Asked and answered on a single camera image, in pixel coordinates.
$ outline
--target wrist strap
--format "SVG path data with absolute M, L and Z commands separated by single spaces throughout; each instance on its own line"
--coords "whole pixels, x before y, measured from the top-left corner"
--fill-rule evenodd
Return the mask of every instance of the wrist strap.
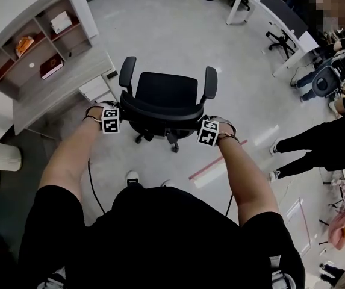
M 235 139 L 239 144 L 240 144 L 240 141 L 239 141 L 239 139 L 237 138 L 237 137 L 235 137 L 234 135 L 230 135 L 230 134 L 228 134 L 227 132 L 220 132 L 219 134 L 218 134 L 218 138 L 217 138 L 217 140 L 216 140 L 216 144 L 218 145 L 219 144 L 219 141 L 221 141 L 222 139 L 224 139 L 224 138 L 233 138 L 233 139 Z
M 97 122 L 98 124 L 100 124 L 100 130 L 102 130 L 102 123 L 101 123 L 101 120 L 98 120 L 98 119 L 96 119 L 96 118 L 93 117 L 93 116 L 86 115 L 85 118 L 83 118 L 83 121 L 84 121 L 86 118 L 91 118 L 92 120 L 94 120 L 95 122 Z

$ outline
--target black chair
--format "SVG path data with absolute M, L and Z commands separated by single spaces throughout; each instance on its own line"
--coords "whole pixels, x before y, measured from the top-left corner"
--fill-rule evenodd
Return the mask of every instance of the black chair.
M 269 37 L 269 36 L 272 36 L 274 39 L 276 39 L 278 42 L 277 43 L 274 43 L 274 44 L 271 44 L 269 46 L 269 50 L 271 51 L 273 49 L 273 47 L 276 47 L 276 46 L 280 46 L 280 47 L 283 47 L 285 53 L 286 53 L 286 57 L 289 59 L 289 55 L 288 55 L 288 51 L 290 51 L 292 54 L 295 53 L 294 49 L 291 48 L 288 44 L 287 44 L 287 41 L 290 40 L 289 36 L 286 34 L 285 31 L 283 31 L 281 29 L 282 33 L 284 36 L 276 36 L 275 34 L 271 33 L 270 31 L 268 31 L 266 33 L 266 36 Z
M 178 75 L 142 73 L 133 96 L 131 80 L 135 64 L 136 57 L 126 58 L 119 77 L 120 86 L 126 88 L 120 97 L 120 107 L 125 119 L 140 134 L 135 142 L 140 143 L 142 138 L 151 141 L 155 135 L 167 137 L 173 145 L 172 151 L 177 153 L 178 140 L 195 132 L 205 101 L 215 98 L 216 70 L 206 68 L 204 94 L 197 104 L 197 80 Z

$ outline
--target chair armrest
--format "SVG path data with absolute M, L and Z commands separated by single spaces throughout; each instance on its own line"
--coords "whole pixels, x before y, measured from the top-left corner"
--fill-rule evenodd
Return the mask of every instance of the chair armrest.
M 134 73 L 136 57 L 126 57 L 120 70 L 119 85 L 126 88 L 128 93 L 132 95 L 132 75 Z
M 202 99 L 200 100 L 201 104 L 204 104 L 206 99 L 213 99 L 216 95 L 216 90 L 218 88 L 218 74 L 216 70 L 211 67 L 206 67 L 206 77 L 204 82 L 204 93 Z

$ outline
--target black shirt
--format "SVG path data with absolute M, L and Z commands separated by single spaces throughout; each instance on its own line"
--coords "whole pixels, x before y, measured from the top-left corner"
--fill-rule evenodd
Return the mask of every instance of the black shirt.
M 305 270 L 282 217 L 262 213 L 242 227 L 172 187 L 124 189 L 112 210 L 85 227 L 69 191 L 41 188 L 26 221 L 19 266 L 36 288 L 65 266 L 67 288 L 272 288 L 270 257 L 303 288 Z

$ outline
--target shoe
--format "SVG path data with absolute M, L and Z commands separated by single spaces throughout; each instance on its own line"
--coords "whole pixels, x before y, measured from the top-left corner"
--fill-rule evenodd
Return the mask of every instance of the shoe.
M 278 176 L 281 172 L 278 171 L 278 170 L 274 170 L 272 172 L 269 173 L 269 180 L 270 180 L 270 183 L 274 182 L 275 180 L 278 179 Z
M 270 154 L 274 155 L 275 153 L 278 153 L 278 150 L 276 149 L 276 145 L 283 140 L 283 138 L 278 138 L 277 140 L 275 140 L 274 144 L 270 147 Z
M 172 180 L 166 180 L 160 185 L 160 187 L 163 187 L 163 186 L 175 187 L 175 183 Z
M 131 183 L 139 183 L 138 173 L 136 171 L 131 170 L 126 174 L 126 186 L 129 186 Z
M 297 80 L 297 81 L 292 81 L 292 82 L 290 83 L 290 87 L 291 87 L 291 88 L 297 89 L 297 88 L 298 88 L 297 83 L 298 83 L 298 80 Z

